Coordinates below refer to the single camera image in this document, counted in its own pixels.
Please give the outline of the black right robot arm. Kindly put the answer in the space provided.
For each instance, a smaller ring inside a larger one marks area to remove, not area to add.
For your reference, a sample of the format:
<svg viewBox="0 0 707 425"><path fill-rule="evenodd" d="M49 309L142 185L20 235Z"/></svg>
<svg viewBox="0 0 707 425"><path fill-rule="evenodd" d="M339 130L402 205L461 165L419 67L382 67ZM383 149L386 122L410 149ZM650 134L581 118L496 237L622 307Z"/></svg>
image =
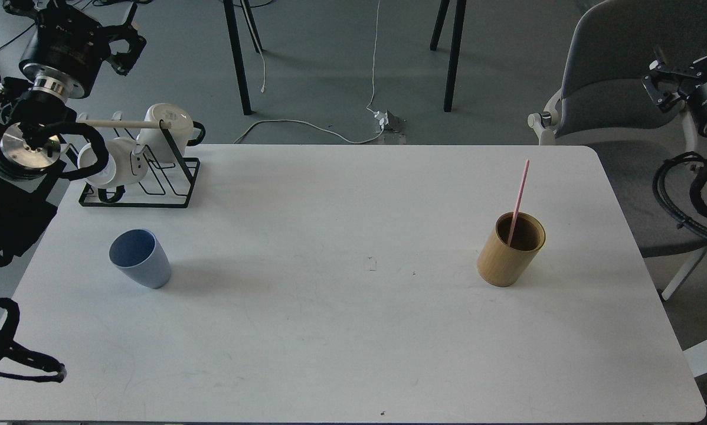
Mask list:
<svg viewBox="0 0 707 425"><path fill-rule="evenodd" d="M662 112L669 112L678 103L683 104L682 120L686 136L686 152L667 159L658 167L652 180L652 191L658 204L677 222L707 240L707 226L683 212L669 197L666 188L667 173L674 167L691 162L698 164L690 183L688 196L694 210L707 219L707 203L703 189L707 184L707 55L686 67L666 64L663 50L653 47L655 60L641 81L653 104Z"/></svg>

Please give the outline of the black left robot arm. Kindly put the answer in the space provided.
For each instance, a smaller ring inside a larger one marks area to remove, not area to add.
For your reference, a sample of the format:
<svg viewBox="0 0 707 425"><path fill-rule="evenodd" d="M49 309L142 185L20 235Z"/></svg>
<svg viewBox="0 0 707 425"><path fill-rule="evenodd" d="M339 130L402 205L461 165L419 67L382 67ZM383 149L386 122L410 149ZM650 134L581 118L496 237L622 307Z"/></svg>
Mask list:
<svg viewBox="0 0 707 425"><path fill-rule="evenodd" d="M125 76L146 40L125 20L103 26L66 1L5 1L6 13L28 17L34 33L19 62L20 77L0 76L0 268L35 244L57 209L48 195L59 179L101 172L108 151L100 132L77 121L70 99L91 94L103 64Z"/></svg>

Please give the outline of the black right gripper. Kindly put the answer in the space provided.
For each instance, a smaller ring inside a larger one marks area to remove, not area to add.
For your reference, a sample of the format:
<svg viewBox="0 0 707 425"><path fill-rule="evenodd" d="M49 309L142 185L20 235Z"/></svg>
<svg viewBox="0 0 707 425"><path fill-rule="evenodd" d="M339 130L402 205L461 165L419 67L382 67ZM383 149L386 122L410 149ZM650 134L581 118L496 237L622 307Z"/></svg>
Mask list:
<svg viewBox="0 0 707 425"><path fill-rule="evenodd" d="M680 100L689 100L701 84L707 83L707 55L680 67L666 64L666 56L659 45L653 46L653 53L656 59L650 63L642 83L661 112L669 112Z"/></svg>

